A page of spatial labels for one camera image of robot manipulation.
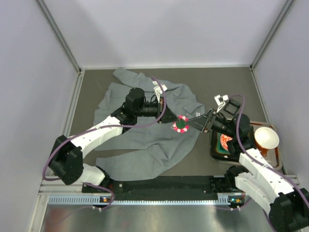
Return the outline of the grey button-up shirt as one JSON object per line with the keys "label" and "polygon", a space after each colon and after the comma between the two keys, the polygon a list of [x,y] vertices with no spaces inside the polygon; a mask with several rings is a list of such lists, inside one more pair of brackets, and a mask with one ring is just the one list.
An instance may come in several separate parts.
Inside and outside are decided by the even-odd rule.
{"label": "grey button-up shirt", "polygon": [[[143,73],[118,68],[113,75],[120,83],[109,85],[103,100],[95,111],[94,125],[102,122],[119,108],[132,88],[143,89],[147,99],[154,94],[152,80]],[[195,94],[187,85],[175,84],[167,80],[161,80],[160,83],[167,87],[167,106],[176,115],[193,118],[205,113],[205,106],[197,102]],[[172,129],[170,123],[155,123],[149,127],[132,128],[96,148],[97,151],[129,149],[130,152],[98,158],[96,165],[117,181],[153,179],[188,155],[198,136],[199,131],[195,129],[178,133]]]}

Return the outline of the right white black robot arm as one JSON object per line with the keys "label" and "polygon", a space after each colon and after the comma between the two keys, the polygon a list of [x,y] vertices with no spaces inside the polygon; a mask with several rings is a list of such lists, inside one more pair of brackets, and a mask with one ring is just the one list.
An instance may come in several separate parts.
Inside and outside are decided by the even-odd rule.
{"label": "right white black robot arm", "polygon": [[253,126],[246,115],[231,120],[210,109],[185,121],[200,132],[218,132],[231,137],[227,149],[232,160],[240,163],[225,174],[227,183],[247,193],[267,214],[277,232],[294,232],[309,225],[309,193],[277,172],[255,145]]}

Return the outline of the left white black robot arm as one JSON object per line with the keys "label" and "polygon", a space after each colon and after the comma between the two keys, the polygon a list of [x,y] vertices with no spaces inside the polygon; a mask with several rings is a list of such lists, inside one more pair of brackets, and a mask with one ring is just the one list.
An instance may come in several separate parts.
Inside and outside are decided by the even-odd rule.
{"label": "left white black robot arm", "polygon": [[89,186],[107,187],[109,175],[100,167],[84,163],[84,158],[96,147],[109,139],[119,136],[131,128],[138,128],[138,117],[154,117],[158,123],[170,123],[177,116],[167,107],[166,86],[155,87],[156,100],[146,101],[141,88],[133,88],[125,102],[92,128],[67,138],[62,135],[55,141],[47,167],[65,185],[83,183]]}

